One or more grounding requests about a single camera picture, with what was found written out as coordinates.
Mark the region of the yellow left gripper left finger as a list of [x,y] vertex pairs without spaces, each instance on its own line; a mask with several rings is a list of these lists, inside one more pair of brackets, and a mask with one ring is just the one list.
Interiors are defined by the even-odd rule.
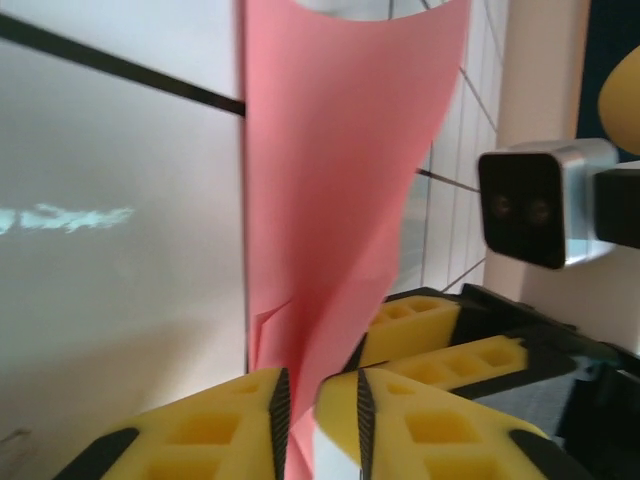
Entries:
[[291,415],[285,368],[256,370],[119,422],[62,479],[282,479]]

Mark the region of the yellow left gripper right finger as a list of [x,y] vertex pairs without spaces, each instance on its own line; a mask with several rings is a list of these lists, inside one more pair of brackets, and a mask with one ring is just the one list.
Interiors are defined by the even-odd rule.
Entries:
[[591,476],[536,426],[379,368],[325,379],[315,421],[364,479]]

